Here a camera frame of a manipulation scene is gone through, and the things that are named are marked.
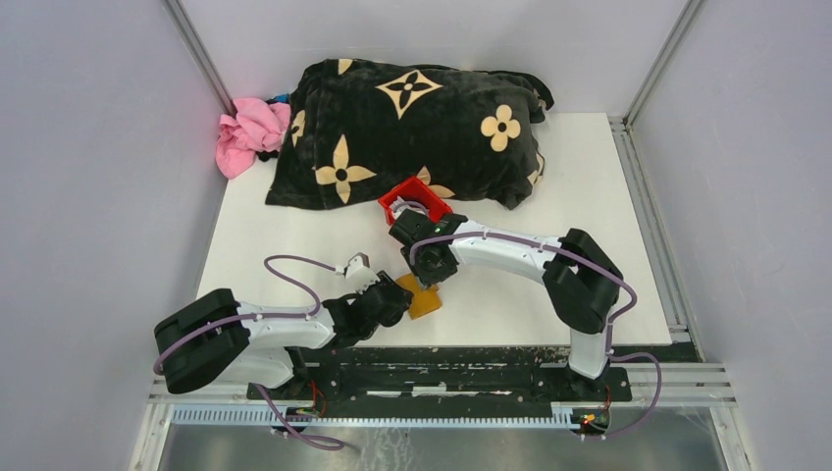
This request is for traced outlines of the yellow leather card holder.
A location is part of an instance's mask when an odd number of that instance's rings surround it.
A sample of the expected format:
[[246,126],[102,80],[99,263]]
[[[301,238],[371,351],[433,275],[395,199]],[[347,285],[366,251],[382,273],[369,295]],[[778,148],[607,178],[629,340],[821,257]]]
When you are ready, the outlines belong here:
[[422,318],[442,307],[440,288],[437,285],[425,288],[412,274],[403,275],[395,282],[413,295],[408,309],[408,315],[412,320]]

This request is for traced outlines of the red plastic bin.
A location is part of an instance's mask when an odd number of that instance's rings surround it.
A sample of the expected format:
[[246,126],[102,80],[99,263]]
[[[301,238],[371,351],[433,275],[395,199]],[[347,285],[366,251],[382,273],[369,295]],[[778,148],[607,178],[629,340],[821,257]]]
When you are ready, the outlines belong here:
[[452,212],[451,207],[417,177],[410,177],[395,186],[380,197],[378,203],[389,227],[404,210],[421,212],[433,222]]

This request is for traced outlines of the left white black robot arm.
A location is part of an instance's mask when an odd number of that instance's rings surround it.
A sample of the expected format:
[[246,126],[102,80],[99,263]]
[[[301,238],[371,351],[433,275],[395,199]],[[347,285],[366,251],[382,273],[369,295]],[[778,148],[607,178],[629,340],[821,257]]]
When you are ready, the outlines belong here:
[[258,306],[217,288],[155,327],[159,356],[153,371],[172,394],[221,381],[259,384],[298,398],[309,375],[296,349],[352,347],[397,324],[412,300],[412,292],[384,273],[362,291],[306,308]]

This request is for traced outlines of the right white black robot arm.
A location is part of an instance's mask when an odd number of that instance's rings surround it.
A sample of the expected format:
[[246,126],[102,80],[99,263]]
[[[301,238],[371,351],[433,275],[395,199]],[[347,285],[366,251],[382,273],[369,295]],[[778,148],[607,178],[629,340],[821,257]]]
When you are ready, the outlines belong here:
[[622,272],[585,231],[561,237],[532,236],[491,228],[463,215],[446,213],[438,221],[403,210],[389,230],[417,281],[437,285],[459,266],[496,269],[531,280],[546,289],[558,319],[569,330],[566,385],[580,400],[591,400],[606,386],[612,325],[621,292],[638,300]]

